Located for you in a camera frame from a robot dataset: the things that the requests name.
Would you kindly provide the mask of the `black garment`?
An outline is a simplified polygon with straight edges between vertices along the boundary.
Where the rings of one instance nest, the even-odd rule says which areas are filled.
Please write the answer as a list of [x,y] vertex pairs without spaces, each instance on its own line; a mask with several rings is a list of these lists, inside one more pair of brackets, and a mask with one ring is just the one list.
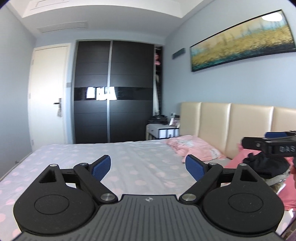
[[243,159],[261,178],[271,179],[290,169],[289,162],[284,157],[267,157],[263,152],[253,153]]

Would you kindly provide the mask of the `black sliding wardrobe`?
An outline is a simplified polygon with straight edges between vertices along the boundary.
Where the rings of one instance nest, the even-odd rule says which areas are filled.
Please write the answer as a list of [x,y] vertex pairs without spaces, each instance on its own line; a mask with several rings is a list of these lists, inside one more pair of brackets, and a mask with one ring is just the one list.
[[80,41],[74,77],[74,129],[78,144],[145,140],[154,111],[152,44]]

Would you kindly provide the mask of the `white door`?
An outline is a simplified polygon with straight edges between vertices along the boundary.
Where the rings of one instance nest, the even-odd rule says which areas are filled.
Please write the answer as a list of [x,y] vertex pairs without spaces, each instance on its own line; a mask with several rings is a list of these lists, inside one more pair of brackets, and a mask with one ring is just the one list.
[[32,150],[65,144],[63,99],[66,94],[69,44],[35,48],[28,86],[28,117]]

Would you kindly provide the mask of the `pink plain pillow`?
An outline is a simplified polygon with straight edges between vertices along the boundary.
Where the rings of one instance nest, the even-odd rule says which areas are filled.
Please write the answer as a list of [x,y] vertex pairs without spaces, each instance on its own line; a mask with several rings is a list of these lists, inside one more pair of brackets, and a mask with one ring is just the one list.
[[[256,155],[260,152],[257,150],[244,149],[241,144],[238,144],[237,147],[238,154],[231,161],[228,162],[228,164],[225,166],[226,168],[234,169],[240,163],[242,163],[243,160],[247,158],[250,153]],[[293,179],[293,174],[289,174],[289,176],[285,180],[275,183],[270,187],[282,200],[285,206],[285,210],[295,211],[295,181]]]

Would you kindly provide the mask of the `pink patterned pillow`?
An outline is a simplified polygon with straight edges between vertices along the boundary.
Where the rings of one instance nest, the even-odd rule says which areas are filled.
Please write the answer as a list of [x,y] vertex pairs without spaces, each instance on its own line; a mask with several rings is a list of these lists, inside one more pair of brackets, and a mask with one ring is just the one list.
[[166,144],[170,146],[177,155],[183,158],[183,163],[185,163],[185,159],[188,155],[193,155],[203,162],[226,158],[218,149],[203,139],[192,135],[168,138]]

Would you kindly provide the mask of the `white bedside table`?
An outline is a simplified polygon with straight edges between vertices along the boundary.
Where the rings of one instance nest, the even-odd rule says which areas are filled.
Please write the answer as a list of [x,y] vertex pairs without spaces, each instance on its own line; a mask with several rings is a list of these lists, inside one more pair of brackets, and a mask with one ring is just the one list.
[[176,126],[163,125],[160,123],[148,124],[146,126],[146,140],[166,139],[178,137],[179,129]]

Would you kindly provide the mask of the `patterned folded clothes pile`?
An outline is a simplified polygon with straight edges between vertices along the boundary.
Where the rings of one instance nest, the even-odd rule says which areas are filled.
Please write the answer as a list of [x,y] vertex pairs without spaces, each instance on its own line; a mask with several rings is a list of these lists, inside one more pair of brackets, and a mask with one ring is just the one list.
[[265,183],[276,193],[277,195],[286,186],[285,181],[290,176],[290,169],[287,169],[284,173],[277,175],[271,179],[264,179]]

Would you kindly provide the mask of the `landscape wall painting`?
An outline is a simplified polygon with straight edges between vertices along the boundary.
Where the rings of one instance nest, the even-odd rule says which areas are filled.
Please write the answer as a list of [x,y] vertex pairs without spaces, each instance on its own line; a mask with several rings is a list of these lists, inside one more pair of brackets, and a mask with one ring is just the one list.
[[295,40],[282,10],[238,23],[190,47],[191,71],[239,60],[295,51]]

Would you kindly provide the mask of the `grey pink-dotted bed cover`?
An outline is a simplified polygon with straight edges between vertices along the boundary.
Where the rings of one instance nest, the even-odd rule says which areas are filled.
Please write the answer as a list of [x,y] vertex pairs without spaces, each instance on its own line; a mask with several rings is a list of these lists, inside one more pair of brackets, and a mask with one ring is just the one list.
[[13,215],[16,200],[50,164],[61,169],[111,157],[111,169],[102,183],[118,197],[122,194],[175,194],[180,196],[194,178],[182,157],[165,140],[108,144],[43,146],[23,159],[1,180],[1,240],[13,240],[20,230]]

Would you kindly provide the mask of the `grey wall lamp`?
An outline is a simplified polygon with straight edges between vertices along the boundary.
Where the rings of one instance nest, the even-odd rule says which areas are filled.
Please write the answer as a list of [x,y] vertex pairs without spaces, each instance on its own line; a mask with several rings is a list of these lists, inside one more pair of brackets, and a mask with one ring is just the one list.
[[172,54],[172,59],[176,59],[182,55],[184,55],[186,53],[186,49],[182,48],[180,50],[178,50],[177,52],[175,52],[174,54]]

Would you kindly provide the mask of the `beige padded headboard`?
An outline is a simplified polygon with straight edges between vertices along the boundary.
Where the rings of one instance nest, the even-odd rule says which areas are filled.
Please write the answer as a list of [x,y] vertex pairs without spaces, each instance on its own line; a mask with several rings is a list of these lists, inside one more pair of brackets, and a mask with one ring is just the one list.
[[180,135],[199,137],[227,158],[244,137],[295,130],[295,109],[235,103],[181,103]]

